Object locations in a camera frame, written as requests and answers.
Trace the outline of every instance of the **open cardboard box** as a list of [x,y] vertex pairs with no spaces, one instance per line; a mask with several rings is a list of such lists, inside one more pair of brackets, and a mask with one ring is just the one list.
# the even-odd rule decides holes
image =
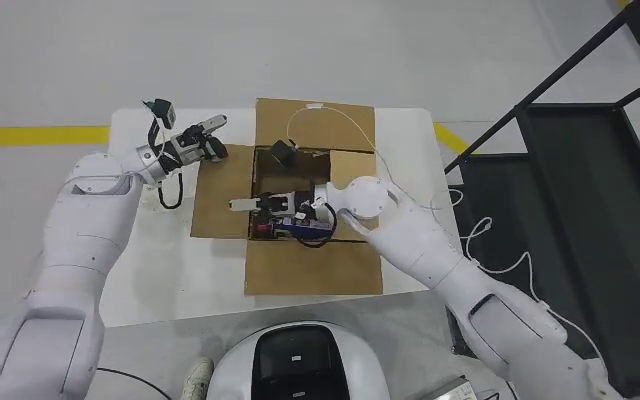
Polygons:
[[[286,140],[291,116],[311,103],[258,99],[256,145],[227,145],[227,159],[200,164],[191,236],[248,239],[245,295],[381,294],[380,257],[343,221],[331,242],[311,249],[293,239],[256,240],[251,215],[229,209],[232,199],[308,190],[311,181],[343,189],[358,176],[376,175],[371,145],[348,118],[327,109],[291,120],[289,134],[301,149],[293,169],[271,156],[270,146]],[[349,115],[375,143],[373,108],[323,104]]]

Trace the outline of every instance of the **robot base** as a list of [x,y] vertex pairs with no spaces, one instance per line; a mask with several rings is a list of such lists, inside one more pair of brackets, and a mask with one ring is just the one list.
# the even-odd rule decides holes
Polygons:
[[316,321],[263,329],[216,366],[207,399],[389,400],[371,347],[344,328]]

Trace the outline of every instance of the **white table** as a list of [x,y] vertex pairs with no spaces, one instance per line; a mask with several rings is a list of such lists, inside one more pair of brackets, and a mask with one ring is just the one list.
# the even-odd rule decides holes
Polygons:
[[[228,117],[217,132],[223,143],[253,145],[254,109],[177,110],[172,134],[216,114]],[[148,111],[125,109],[113,114],[109,152],[121,156],[146,143]],[[433,122],[423,109],[377,108],[376,145],[394,180],[421,204],[446,209],[438,220],[452,234],[457,227],[446,192]],[[377,169],[386,175],[378,159]],[[198,164],[183,169],[184,201],[177,210],[160,206],[153,188],[143,189],[129,245],[111,270],[100,304],[107,327],[287,307],[358,296],[244,296],[245,240],[200,239],[189,236]],[[165,183],[169,204],[177,193],[176,177]],[[384,215],[380,224],[384,225]],[[382,260],[384,294],[425,290]]]

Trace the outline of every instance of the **brown cardboard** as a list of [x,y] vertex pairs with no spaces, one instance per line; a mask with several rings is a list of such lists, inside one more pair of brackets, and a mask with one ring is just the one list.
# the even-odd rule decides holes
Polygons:
[[244,293],[381,294],[380,256],[367,243],[309,249],[291,241],[249,241]]
[[246,239],[248,212],[233,212],[229,200],[251,197],[253,146],[227,144],[229,157],[202,161],[198,171],[191,236]]
[[[314,101],[258,99],[256,102],[256,146],[287,141],[287,123],[307,104],[323,104],[347,114],[375,145],[375,114],[372,107]],[[289,136],[300,147],[316,149],[373,151],[360,130],[347,117],[333,110],[311,109],[296,114]]]
[[[278,139],[286,141],[289,117],[310,103],[313,102],[259,99],[256,103],[256,146],[226,145],[228,158],[220,163],[201,163],[191,236],[248,238],[249,213],[232,212],[230,200],[264,192],[309,189],[308,178],[287,176],[290,171],[271,167],[267,168],[269,174],[259,176],[255,167],[277,163],[272,157],[260,159],[260,149],[270,147]],[[373,108],[324,104],[353,118],[375,143]],[[317,109],[300,112],[291,124],[290,133],[301,148],[309,149],[305,151],[318,149],[318,157],[329,157],[329,163],[310,162],[301,166],[309,168],[303,170],[303,175],[312,176],[315,184],[331,179],[342,189],[357,176],[375,175],[375,156],[362,153],[371,152],[371,146],[358,128],[339,113]],[[328,152],[329,149],[352,151]],[[341,220],[334,239],[362,241]],[[310,249],[295,240],[249,239],[247,242],[246,295],[381,293],[380,257],[367,243],[329,242],[321,248]]]
[[[344,189],[359,176],[376,175],[376,156],[369,153],[355,153],[352,151],[332,150],[331,157],[331,182],[338,189]],[[362,224],[369,229],[378,226],[378,219],[363,221]],[[342,218],[338,219],[338,226],[333,237],[338,240],[362,241],[362,236],[351,229]]]

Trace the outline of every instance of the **gray floor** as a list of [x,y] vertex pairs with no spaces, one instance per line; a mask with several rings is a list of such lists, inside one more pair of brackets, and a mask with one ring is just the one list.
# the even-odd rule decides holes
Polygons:
[[[107,125],[116,109],[155,96],[201,108],[262,96],[422,107],[471,142],[614,12],[613,0],[2,2],[0,126]],[[639,54],[622,31],[542,100],[617,100],[637,86]],[[627,111],[640,121],[640,105]],[[27,286],[60,183],[94,149],[0,148],[0,318]],[[522,149],[510,124],[482,151]],[[453,153],[443,146],[442,155]],[[113,328],[101,365],[177,396],[195,355],[219,359],[247,334],[295,318],[364,336],[394,399],[461,374],[476,391],[510,398],[478,362],[450,354],[444,308],[429,293]],[[104,373],[89,397],[158,398]]]

